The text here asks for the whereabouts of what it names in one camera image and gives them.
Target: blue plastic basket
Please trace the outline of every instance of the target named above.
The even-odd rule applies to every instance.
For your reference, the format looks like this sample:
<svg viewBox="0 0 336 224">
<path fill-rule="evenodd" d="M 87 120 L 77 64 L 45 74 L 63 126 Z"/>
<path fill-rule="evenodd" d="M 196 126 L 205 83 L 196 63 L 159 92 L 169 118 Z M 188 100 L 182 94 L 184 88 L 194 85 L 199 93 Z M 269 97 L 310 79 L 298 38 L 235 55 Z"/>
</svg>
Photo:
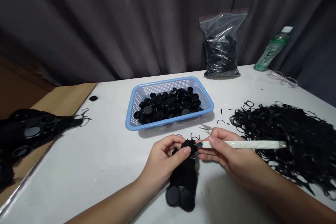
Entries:
<svg viewBox="0 0 336 224">
<path fill-rule="evenodd" d="M 144 125 L 140 124 L 138 120 L 134 119 L 133 114 L 136 111 L 140 110 L 139 104 L 146 97 L 149 97 L 151 93 L 156 94 L 163 92 L 169 93 L 173 89 L 173 87 L 176 87 L 177 89 L 179 88 L 187 89 L 188 87 L 192 87 L 194 89 L 193 92 L 198 94 L 199 100 L 201 101 L 200 107 L 204 110 Z M 214 107 L 215 107 L 214 103 L 211 100 L 208 92 L 205 90 L 199 79 L 193 76 L 140 84 L 133 88 L 128 105 L 125 126 L 127 129 L 131 131 L 162 126 L 165 124 L 175 123 L 177 121 L 201 116 L 203 114 L 211 112 L 214 109 Z"/>
</svg>

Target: bag of black rubber parts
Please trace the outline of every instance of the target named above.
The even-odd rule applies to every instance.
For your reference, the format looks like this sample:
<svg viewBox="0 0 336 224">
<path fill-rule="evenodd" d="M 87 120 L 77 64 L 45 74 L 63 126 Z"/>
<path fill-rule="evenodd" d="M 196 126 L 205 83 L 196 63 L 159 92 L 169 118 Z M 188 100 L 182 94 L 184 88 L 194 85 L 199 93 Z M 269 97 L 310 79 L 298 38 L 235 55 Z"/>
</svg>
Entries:
<svg viewBox="0 0 336 224">
<path fill-rule="evenodd" d="M 204 31 L 206 78 L 239 76 L 237 29 L 247 16 L 247 9 L 227 10 L 199 18 Z"/>
</svg>

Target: white table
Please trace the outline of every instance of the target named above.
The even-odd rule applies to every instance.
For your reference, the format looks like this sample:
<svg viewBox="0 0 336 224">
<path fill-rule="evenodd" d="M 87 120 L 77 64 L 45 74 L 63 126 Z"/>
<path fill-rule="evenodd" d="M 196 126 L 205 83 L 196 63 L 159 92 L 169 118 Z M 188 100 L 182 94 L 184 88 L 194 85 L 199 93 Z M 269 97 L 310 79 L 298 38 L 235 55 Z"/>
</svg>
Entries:
<svg viewBox="0 0 336 224">
<path fill-rule="evenodd" d="M 132 182 L 142 171 L 154 142 L 169 134 L 181 134 L 186 139 L 208 134 L 199 129 L 199 123 L 236 128 L 229 122 L 233 111 L 253 101 L 270 105 L 278 100 L 315 112 L 327 122 L 336 125 L 336 108 L 302 88 L 290 89 L 280 81 L 258 72 L 252 65 L 239 67 L 238 78 L 209 80 L 204 71 L 99 83 L 81 109 L 92 120 L 85 127 L 71 129 L 57 140 L 44 157 L 32 177 L 24 185 L 1 223 L 63 223 L 86 208 L 103 200 Z M 167 127 L 165 132 L 156 128 L 128 131 L 125 117 L 131 91 L 142 83 L 196 76 L 212 98 L 215 109 L 188 127 Z M 199 168 L 196 207 L 192 213 L 171 208 L 162 190 L 142 211 L 136 223 L 274 223 L 277 220 L 265 210 L 253 195 L 238 187 L 216 163 L 197 161 Z M 329 200 L 315 185 L 311 188 L 316 198 L 336 211 L 336 202 Z"/>
</svg>

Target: eyeglasses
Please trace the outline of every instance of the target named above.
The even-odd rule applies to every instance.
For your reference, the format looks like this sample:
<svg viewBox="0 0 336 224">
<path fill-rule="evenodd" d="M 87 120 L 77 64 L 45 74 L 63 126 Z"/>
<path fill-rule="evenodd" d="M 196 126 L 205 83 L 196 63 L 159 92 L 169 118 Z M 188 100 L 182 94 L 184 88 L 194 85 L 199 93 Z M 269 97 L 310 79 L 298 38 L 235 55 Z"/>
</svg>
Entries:
<svg viewBox="0 0 336 224">
<path fill-rule="evenodd" d="M 287 88 L 295 88 L 298 86 L 298 81 L 293 79 L 293 78 L 288 78 L 284 76 L 281 72 L 279 71 L 271 71 L 268 74 L 268 77 L 271 79 L 278 79 L 281 80 L 281 85 L 287 87 Z"/>
</svg>

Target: plastic bottle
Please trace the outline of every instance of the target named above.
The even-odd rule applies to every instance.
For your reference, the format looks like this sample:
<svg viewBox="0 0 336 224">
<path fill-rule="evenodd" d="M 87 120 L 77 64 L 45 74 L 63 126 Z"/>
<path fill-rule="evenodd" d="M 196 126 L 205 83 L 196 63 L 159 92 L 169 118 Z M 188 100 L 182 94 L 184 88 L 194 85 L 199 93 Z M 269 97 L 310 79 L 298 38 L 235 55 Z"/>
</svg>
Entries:
<svg viewBox="0 0 336 224">
<path fill-rule="evenodd" d="M 274 57 L 285 47 L 289 39 L 288 33 L 293 27 L 285 26 L 281 33 L 276 35 L 268 44 L 265 52 L 262 54 L 258 62 L 254 65 L 254 69 L 258 71 L 265 71 Z"/>
</svg>

